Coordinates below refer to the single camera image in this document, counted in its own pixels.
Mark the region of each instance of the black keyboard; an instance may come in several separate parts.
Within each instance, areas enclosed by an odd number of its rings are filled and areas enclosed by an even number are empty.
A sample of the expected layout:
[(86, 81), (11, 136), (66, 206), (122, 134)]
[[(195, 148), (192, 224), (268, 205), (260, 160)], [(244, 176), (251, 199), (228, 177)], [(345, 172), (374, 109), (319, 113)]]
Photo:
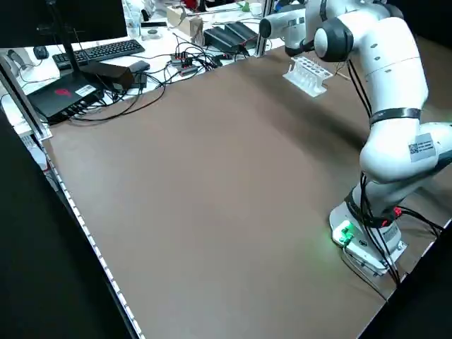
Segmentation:
[[(78, 64), (83, 66), (88, 64), (88, 58), (89, 61), (102, 61), (141, 52), (144, 52), (144, 48), (138, 41), (127, 40), (91, 47), (83, 51), (75, 51), (75, 54)], [(55, 54), (52, 58), (60, 71), (71, 68), (71, 63), (66, 54)]]

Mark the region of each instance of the desk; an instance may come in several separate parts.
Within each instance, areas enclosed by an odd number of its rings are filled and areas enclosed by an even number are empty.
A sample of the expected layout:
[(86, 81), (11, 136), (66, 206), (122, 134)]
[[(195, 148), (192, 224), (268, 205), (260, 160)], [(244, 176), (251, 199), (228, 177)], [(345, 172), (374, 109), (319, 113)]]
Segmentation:
[[(237, 4), (228, 4), (223, 6), (217, 6), (215, 8), (211, 8), (210, 11), (216, 11), (219, 9), (232, 9), (236, 8)], [(213, 14), (203, 14), (202, 15), (203, 20), (205, 21), (204, 24), (204, 30), (211, 28), (212, 24), (217, 25), (217, 23), (224, 23), (229, 21), (236, 21), (236, 20), (244, 20), (245, 25), (250, 27), (252, 30), (258, 32), (258, 23), (259, 20), (256, 18), (253, 18), (250, 12), (244, 13), (241, 11), (231, 11), (231, 12), (224, 12), (224, 13), (213, 13)], [(140, 38), (137, 40), (140, 42), (140, 44), (145, 48), (145, 51), (143, 53), (135, 54), (136, 56), (123, 56), (121, 58), (116, 59), (110, 59), (107, 61), (103, 61), (107, 64), (114, 64), (119, 66), (130, 66), (133, 63), (140, 60), (138, 57), (143, 58), (154, 58), (156, 56), (159, 56), (161, 54), (171, 54), (174, 53), (176, 46), (177, 46), (177, 38), (174, 36), (174, 34), (177, 34), (182, 39), (189, 40), (189, 37), (185, 35), (184, 33), (178, 31), (177, 29), (169, 30), (168, 28), (157, 28), (159, 34), (162, 35), (162, 37), (158, 40), (146, 40), (142, 41)], [(129, 37), (119, 38), (119, 39), (113, 39), (113, 40), (103, 40), (103, 41), (97, 41), (97, 42), (84, 42), (82, 43), (82, 47), (84, 49), (89, 47), (94, 47), (96, 45), (101, 44), (109, 44), (116, 41), (122, 41), (122, 40), (128, 40)], [(273, 39), (271, 40), (271, 43), (268, 45), (269, 48), (276, 48), (279, 46), (284, 45), (284, 42), (281, 39)], [(185, 50), (189, 45), (183, 45), (181, 46), (182, 50)], [(74, 50), (79, 50), (80, 46), (78, 44), (73, 44)], [(51, 83), (52, 81), (59, 78), (59, 70), (57, 68), (57, 65), (53, 62), (52, 55), (59, 54), (63, 50), (60, 46), (48, 46), (47, 47), (49, 51), (50, 57), (46, 60), (44, 60), (40, 66), (34, 67), (32, 69), (28, 69), (26, 71), (23, 71), (23, 79), (26, 81), (42, 81), (44, 79), (49, 79), (48, 81), (38, 82), (38, 83), (31, 83), (27, 84), (26, 87), (24, 87), (24, 91), (26, 94), (30, 94), (39, 88), (47, 85), (48, 83)], [(32, 59), (34, 64), (39, 64), (39, 61), (35, 59), (35, 56), (33, 54), (32, 48), (27, 48), (28, 54), (30, 55), (30, 58)], [(214, 48), (209, 49), (209, 53), (211, 54), (219, 54), (219, 52), (216, 52)], [(254, 49), (249, 50), (250, 55), (254, 54)], [(170, 60), (170, 57), (167, 55), (163, 55), (160, 57), (156, 57), (152, 60), (146, 60), (150, 64), (149, 73), (152, 73), (154, 77), (156, 77), (159, 81), (164, 81), (165, 75), (163, 71), (157, 72), (161, 69), (163, 69), (166, 65), (166, 63)], [(234, 60), (230, 61), (224, 61), (224, 65), (228, 65), (234, 62)], [(166, 78), (169, 78), (173, 74), (176, 73), (176, 69), (170, 67), (168, 68), (168, 72), (166, 75)], [(174, 81), (180, 80), (180, 76), (174, 77)], [(19, 80), (19, 85), (23, 86), (25, 85), (25, 81)], [(155, 86), (152, 83), (148, 83), (148, 87), (144, 90), (144, 92), (151, 91), (155, 88)], [(138, 90), (131, 90), (131, 94), (136, 94)], [(6, 115), (8, 116), (9, 121), (11, 124), (15, 127), (16, 132), (20, 136), (26, 136), (28, 134), (31, 134), (31, 128), (28, 126), (28, 124), (25, 122), (24, 118), (22, 117), (22, 114), (17, 109), (16, 105), (14, 104), (13, 100), (9, 95), (3, 98), (2, 104), (4, 106)]]
[[(424, 46), (430, 84), (452, 73)], [(281, 76), (288, 62), (279, 49), (174, 84), (136, 114), (53, 129), (46, 148), (148, 338), (354, 338), (379, 310), (327, 221), (359, 178), (366, 115), (350, 82), (329, 79), (314, 100)], [(445, 90), (424, 118), (444, 119)], [(450, 176), (407, 204), (445, 223)], [(432, 238), (400, 226), (409, 271)]]

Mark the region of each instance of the white desk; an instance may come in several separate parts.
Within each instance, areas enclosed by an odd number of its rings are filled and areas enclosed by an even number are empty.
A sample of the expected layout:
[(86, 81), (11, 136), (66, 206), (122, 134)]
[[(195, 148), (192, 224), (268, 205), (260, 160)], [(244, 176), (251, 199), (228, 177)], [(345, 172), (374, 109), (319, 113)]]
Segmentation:
[[(223, 6), (218, 6), (215, 8), (211, 8), (212, 11), (216, 11), (218, 9), (230, 9), (230, 8), (236, 8), (237, 4), (228, 4)], [(250, 27), (252, 30), (254, 30), (257, 34), (258, 32), (258, 22), (259, 19), (253, 18), (250, 12), (245, 13), (241, 11), (231, 11), (231, 12), (223, 12), (223, 13), (212, 13), (212, 14), (203, 14), (202, 19), (204, 20), (204, 30), (211, 28), (213, 23), (217, 25), (216, 23), (224, 23), (224, 22), (230, 22), (230, 21), (237, 21), (237, 20), (244, 20), (249, 19), (245, 22), (245, 25)], [(152, 58), (156, 57), (161, 54), (171, 54), (174, 53), (176, 46), (177, 46), (177, 39), (174, 36), (173, 33), (177, 34), (179, 37), (182, 37), (186, 40), (189, 40), (189, 37), (185, 35), (184, 33), (180, 32), (178, 29), (169, 29), (166, 27), (157, 28), (157, 31), (159, 34), (162, 35), (160, 39), (157, 40), (146, 40), (142, 41), (141, 38), (138, 38), (137, 40), (140, 42), (140, 44), (145, 48), (145, 51), (140, 54), (135, 54), (136, 56), (123, 56), (117, 59), (110, 59), (108, 61), (104, 61), (108, 64), (115, 64), (120, 66), (130, 66), (133, 63), (137, 62), (139, 59), (137, 57), (145, 57), (145, 58)], [(103, 40), (98, 42), (84, 42), (82, 43), (82, 47), (89, 48), (94, 47), (95, 45), (101, 45), (101, 44), (108, 44), (111, 42), (121, 41), (121, 40), (127, 40), (129, 37), (124, 37), (120, 39), (113, 39), (113, 40)], [(270, 48), (276, 48), (284, 45), (284, 42), (281, 39), (274, 39), (271, 40), (271, 43), (268, 44), (268, 49)], [(182, 50), (185, 50), (189, 45), (185, 44), (181, 46)], [(78, 44), (73, 44), (73, 48), (75, 50), (79, 50), (80, 46)], [(54, 63), (52, 59), (52, 55), (59, 54), (63, 51), (62, 47), (60, 46), (48, 46), (47, 47), (50, 57), (46, 60), (44, 60), (38, 67), (34, 67), (31, 69), (28, 69), (23, 72), (23, 78), (26, 81), (41, 81), (44, 79), (50, 79), (48, 81), (38, 82), (38, 83), (29, 83), (24, 87), (25, 94), (29, 94), (31, 92), (34, 92), (38, 90), (39, 88), (45, 86), (48, 83), (51, 83), (52, 81), (56, 80), (60, 77), (59, 70), (57, 68), (57, 65)], [(30, 58), (32, 59), (34, 64), (38, 64), (39, 61), (35, 59), (35, 56), (32, 52), (32, 47), (27, 48), (27, 51), (30, 55)], [(211, 54), (219, 54), (219, 51), (215, 51), (214, 48), (209, 48), (209, 53)], [(254, 54), (254, 49), (249, 50), (250, 55)], [(156, 72), (161, 69), (163, 69), (166, 65), (166, 63), (170, 60), (169, 56), (159, 56), (152, 60), (146, 60), (144, 61), (148, 62), (150, 64), (150, 69), (148, 72)], [(226, 66), (228, 64), (231, 64), (234, 62), (234, 60), (229, 61), (222, 61), (222, 63)], [(172, 76), (177, 72), (176, 69), (169, 67), (166, 72), (166, 77)], [(165, 76), (163, 74), (163, 71), (154, 73), (154, 77), (156, 77), (159, 81), (164, 81)], [(173, 81), (176, 82), (180, 80), (180, 76), (175, 76), (173, 78)], [(19, 85), (25, 85), (25, 82), (19, 79)], [(154, 90), (155, 86), (151, 82), (148, 82), (147, 88), (144, 90), (144, 92), (148, 92), (151, 90)], [(131, 90), (131, 94), (136, 94), (138, 90)], [(28, 126), (24, 118), (22, 117), (22, 114), (14, 104), (13, 100), (9, 95), (5, 96), (2, 100), (2, 104), (4, 106), (6, 115), (8, 116), (8, 119), (10, 123), (14, 126), (14, 129), (18, 133), (19, 136), (27, 136), (31, 134), (31, 128)]]

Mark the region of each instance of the computer mouse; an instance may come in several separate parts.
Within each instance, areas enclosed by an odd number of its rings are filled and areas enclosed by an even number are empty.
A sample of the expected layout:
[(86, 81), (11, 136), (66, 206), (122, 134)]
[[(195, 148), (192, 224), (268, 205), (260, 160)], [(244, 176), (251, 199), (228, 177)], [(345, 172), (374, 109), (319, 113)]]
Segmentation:
[(44, 60), (49, 57), (49, 51), (47, 51), (47, 48), (45, 48), (45, 46), (33, 47), (33, 53), (35, 53), (35, 57), (38, 60)]

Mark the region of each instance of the white cup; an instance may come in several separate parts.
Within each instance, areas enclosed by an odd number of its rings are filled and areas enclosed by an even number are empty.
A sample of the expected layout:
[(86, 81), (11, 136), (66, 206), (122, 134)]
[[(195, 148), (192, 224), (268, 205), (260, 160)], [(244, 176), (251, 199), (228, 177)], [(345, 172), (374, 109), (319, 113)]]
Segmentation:
[(254, 2), (249, 4), (249, 10), (253, 16), (261, 16), (262, 14), (262, 5), (259, 2)]

